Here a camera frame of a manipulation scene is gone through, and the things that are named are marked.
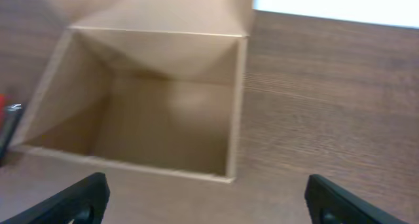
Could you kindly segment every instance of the brown box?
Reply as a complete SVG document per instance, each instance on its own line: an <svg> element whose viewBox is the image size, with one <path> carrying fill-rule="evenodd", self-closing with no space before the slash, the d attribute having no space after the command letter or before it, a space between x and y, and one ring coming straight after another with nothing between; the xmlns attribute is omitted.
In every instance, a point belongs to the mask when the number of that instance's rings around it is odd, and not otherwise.
<svg viewBox="0 0 419 224"><path fill-rule="evenodd" d="M252 0L49 0L65 31L14 149L231 181Z"/></svg>

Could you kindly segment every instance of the wooden surface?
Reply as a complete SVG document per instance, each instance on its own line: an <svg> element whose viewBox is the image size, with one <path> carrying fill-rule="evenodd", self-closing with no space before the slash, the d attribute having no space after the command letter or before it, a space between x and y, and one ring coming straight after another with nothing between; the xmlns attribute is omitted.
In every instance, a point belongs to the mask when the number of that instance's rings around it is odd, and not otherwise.
<svg viewBox="0 0 419 224"><path fill-rule="evenodd" d="M0 2L0 89L21 99L60 32L41 6ZM103 223L309 223L313 173L419 222L419 30L258 12L245 83L233 184L12 152L0 169L0 220L102 171Z"/></svg>

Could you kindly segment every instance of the red object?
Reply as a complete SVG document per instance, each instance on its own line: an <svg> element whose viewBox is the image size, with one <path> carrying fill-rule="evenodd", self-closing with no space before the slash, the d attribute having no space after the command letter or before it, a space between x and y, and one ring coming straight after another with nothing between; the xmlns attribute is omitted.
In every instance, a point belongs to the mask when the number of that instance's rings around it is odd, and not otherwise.
<svg viewBox="0 0 419 224"><path fill-rule="evenodd" d="M3 125L3 121L5 120L5 104L6 104L6 99L4 95L0 95L0 129Z"/></svg>

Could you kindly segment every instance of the brown wood grain surface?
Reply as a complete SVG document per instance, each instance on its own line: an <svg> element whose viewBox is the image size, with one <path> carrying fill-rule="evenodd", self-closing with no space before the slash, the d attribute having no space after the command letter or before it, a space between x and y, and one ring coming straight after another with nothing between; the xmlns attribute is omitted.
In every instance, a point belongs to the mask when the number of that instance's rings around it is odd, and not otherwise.
<svg viewBox="0 0 419 224"><path fill-rule="evenodd" d="M2 92L30 98L64 23L40 0L0 0ZM309 223L313 173L419 222L419 30L258 12L245 83L233 184L12 152L0 220L102 171L104 223Z"/></svg>

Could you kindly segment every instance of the box lid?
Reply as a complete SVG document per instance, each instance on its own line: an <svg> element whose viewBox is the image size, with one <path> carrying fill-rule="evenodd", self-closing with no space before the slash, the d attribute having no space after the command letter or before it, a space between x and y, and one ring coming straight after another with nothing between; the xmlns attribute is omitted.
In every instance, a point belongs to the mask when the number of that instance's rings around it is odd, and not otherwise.
<svg viewBox="0 0 419 224"><path fill-rule="evenodd" d="M248 35L253 0L49 0L73 27Z"/></svg>

